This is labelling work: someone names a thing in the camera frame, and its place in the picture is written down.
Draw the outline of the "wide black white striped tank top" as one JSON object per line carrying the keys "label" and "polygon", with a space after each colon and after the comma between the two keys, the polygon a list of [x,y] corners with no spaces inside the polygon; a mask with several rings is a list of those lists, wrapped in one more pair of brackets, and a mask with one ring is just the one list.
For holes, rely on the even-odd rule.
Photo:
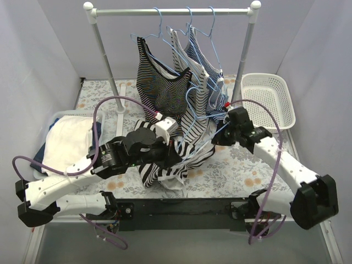
{"label": "wide black white striped tank top", "polygon": [[171,152],[173,164],[157,162],[139,166],[138,171],[144,187],[149,188],[154,182],[159,182],[166,189],[180,190],[184,187],[190,171],[200,168],[216,152],[215,145],[210,142],[201,150],[187,142],[177,147],[177,143],[174,142]]}

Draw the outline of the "light blue wire hanger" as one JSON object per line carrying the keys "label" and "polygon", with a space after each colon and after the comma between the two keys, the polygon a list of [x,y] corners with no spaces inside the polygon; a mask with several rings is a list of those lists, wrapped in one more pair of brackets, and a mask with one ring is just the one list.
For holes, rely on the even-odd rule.
{"label": "light blue wire hanger", "polygon": [[205,134],[211,123],[218,124],[225,118],[223,107],[229,96],[221,90],[204,87],[191,87],[185,95],[186,112],[181,117],[182,135],[175,146],[181,150],[191,146],[185,157],[195,156],[207,144]]}

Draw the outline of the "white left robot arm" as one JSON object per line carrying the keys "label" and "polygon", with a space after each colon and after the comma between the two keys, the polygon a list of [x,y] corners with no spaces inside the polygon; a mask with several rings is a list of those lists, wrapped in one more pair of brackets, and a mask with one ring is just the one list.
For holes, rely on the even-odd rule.
{"label": "white left robot arm", "polygon": [[68,176],[52,175],[37,181],[19,180],[16,195],[22,201],[18,217],[27,227],[38,227],[56,217],[91,214],[113,219],[120,212],[111,192],[73,195],[81,187],[124,174],[128,168],[155,163],[170,168],[181,162],[175,142],[165,142],[148,128],[117,136],[68,167]]}

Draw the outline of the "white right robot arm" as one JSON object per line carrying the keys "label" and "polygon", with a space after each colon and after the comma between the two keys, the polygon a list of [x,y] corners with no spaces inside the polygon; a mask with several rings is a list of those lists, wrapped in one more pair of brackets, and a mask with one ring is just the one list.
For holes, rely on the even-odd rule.
{"label": "white right robot arm", "polygon": [[254,127],[243,107],[228,110],[224,121],[217,125],[212,143],[219,146],[239,144],[270,166],[289,186],[291,194],[277,195],[269,189],[253,192],[246,211],[254,218],[268,212],[293,218],[302,229],[335,216],[339,212],[336,181],[330,175],[318,175],[279,147],[264,127]]}

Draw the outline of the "white black thin striped tank top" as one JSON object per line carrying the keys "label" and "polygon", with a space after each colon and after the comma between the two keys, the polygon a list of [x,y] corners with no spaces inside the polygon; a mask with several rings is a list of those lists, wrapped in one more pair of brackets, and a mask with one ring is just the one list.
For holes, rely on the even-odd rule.
{"label": "white black thin striped tank top", "polygon": [[[188,67],[185,67],[183,70],[174,69],[176,72],[180,73],[186,68]],[[190,144],[198,143],[208,127],[209,119],[206,117],[208,94],[209,89],[204,89],[194,83],[192,73],[190,88],[188,89],[188,95],[186,96],[187,109],[181,118],[181,129],[183,132],[183,140],[185,142]]]}

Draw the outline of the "blue white striped tank top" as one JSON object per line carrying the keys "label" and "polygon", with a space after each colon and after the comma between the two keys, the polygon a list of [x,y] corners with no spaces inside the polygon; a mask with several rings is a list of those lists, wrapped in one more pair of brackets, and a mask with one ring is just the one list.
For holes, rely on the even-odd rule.
{"label": "blue white striped tank top", "polygon": [[216,69],[201,52],[197,37],[194,36],[193,26],[190,26],[189,42],[184,51],[192,60],[201,64],[206,73],[209,75],[207,79],[207,88],[209,89],[208,105],[206,107],[206,115],[218,124],[224,119],[224,105],[228,102],[228,95],[224,91],[224,79],[220,78],[219,70]]}

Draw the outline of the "floral patterned table mat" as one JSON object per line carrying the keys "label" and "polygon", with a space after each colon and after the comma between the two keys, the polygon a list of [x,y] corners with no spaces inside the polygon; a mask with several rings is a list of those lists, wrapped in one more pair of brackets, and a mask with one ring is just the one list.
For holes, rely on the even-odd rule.
{"label": "floral patterned table mat", "polygon": [[[118,88],[126,84],[126,95],[139,100],[135,79],[116,80]],[[84,80],[76,109],[91,110],[105,97],[112,96],[107,80]],[[123,135],[132,131],[135,122],[144,117],[138,105],[127,102],[123,122]],[[105,102],[100,109],[105,112],[102,141],[116,135],[117,113],[113,100]],[[201,167],[191,170],[180,190],[165,189],[158,181],[145,188],[136,167],[126,174],[110,177],[99,183],[83,187],[77,194],[94,194],[100,190],[111,191],[116,198],[196,198],[196,197],[248,197],[252,192],[269,185],[273,169],[238,144],[233,147],[216,146],[216,154]]]}

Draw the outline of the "white perforated plastic basket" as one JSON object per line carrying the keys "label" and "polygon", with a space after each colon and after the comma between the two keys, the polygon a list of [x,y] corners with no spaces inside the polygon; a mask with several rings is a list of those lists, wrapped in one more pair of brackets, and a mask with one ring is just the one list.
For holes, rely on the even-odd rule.
{"label": "white perforated plastic basket", "polygon": [[[243,106],[254,126],[265,127],[276,133],[275,123],[280,130],[287,130],[295,125],[296,116],[292,99],[287,83],[282,77],[269,73],[245,74],[241,81],[241,95],[247,100]],[[248,100],[256,101],[264,107]]]}

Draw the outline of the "silver white clothes rack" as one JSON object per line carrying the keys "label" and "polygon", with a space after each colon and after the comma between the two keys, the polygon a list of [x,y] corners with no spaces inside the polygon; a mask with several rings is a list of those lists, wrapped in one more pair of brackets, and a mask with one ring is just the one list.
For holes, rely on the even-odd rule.
{"label": "silver white clothes rack", "polygon": [[118,89],[112,74],[111,66],[108,61],[108,57],[101,39],[100,31],[97,25],[98,17],[112,17],[112,16],[204,16],[204,15],[246,15],[249,17],[249,22],[246,30],[246,35],[244,39],[243,49],[241,52],[240,62],[238,66],[238,71],[236,75],[235,85],[232,92],[232,100],[237,100],[241,98],[240,95],[240,84],[245,67],[246,58],[248,55],[248,50],[250,47],[250,42],[254,30],[255,23],[259,15],[259,10],[261,8],[260,1],[252,1],[249,7],[236,9],[236,8],[216,8],[212,10],[211,8],[162,8],[162,9],[97,9],[91,2],[85,2],[83,4],[83,9],[86,13],[89,24],[91,25],[93,32],[95,34],[96,42],[98,44],[99,50],[101,52],[102,60],[104,63],[104,68],[108,75],[108,81],[110,83],[112,92],[115,96],[124,96],[126,94],[126,84],[122,84],[121,88]]}

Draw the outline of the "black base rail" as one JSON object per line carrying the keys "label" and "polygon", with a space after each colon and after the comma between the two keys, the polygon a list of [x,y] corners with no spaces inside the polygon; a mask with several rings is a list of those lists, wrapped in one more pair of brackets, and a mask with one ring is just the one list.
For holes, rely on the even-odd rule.
{"label": "black base rail", "polygon": [[89,220],[118,221],[120,231],[206,230],[246,231],[245,221],[254,219],[258,206],[248,198],[117,199],[117,212],[88,213]]}

